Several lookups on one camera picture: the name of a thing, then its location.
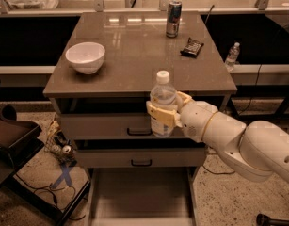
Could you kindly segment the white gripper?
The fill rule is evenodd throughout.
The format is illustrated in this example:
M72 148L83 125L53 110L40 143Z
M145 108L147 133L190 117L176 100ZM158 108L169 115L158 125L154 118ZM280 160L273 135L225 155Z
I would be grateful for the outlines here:
M176 92L176 104L165 107L146 102L147 112L157 121L168 127L180 127L184 135L193 141L202 142L208 121L218 112L216 106L204 101L191 101L192 97L181 91Z

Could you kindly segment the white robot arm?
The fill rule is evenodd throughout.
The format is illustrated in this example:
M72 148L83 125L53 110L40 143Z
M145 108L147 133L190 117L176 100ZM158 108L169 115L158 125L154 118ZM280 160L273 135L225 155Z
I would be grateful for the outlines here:
M203 142L232 170L252 182L278 174L289 184L289 134L268 121L245 124L204 101L177 92L171 105L149 100L147 111L168 127L179 127L185 137Z

